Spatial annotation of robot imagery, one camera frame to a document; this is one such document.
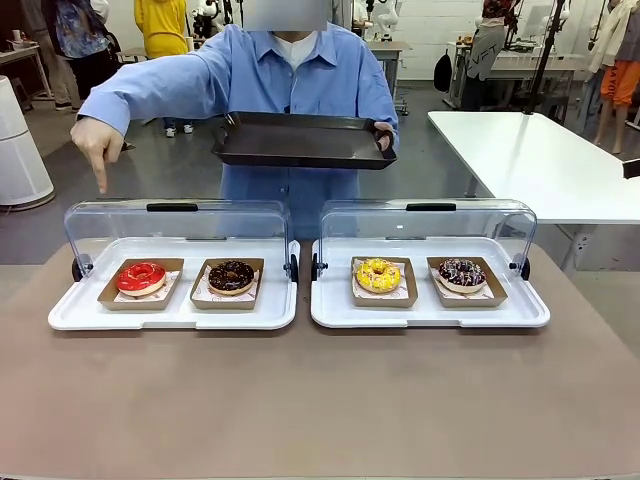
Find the person's right hand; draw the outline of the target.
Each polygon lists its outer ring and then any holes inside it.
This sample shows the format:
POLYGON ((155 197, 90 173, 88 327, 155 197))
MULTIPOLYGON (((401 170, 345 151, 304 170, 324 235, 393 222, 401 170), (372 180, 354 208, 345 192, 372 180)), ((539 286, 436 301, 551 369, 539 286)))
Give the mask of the person's right hand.
POLYGON ((104 122, 83 117, 73 125, 70 136, 88 160, 100 193, 105 194, 107 192, 106 164, 118 161, 124 145, 123 135, 104 122))

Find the person's left hand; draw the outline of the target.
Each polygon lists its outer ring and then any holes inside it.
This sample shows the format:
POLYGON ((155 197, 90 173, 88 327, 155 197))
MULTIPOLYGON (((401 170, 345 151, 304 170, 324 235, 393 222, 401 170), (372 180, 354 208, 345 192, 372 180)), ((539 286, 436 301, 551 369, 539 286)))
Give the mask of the person's left hand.
POLYGON ((374 123, 375 140, 381 152, 385 152, 393 147, 395 133, 393 126, 387 122, 376 121, 374 123))

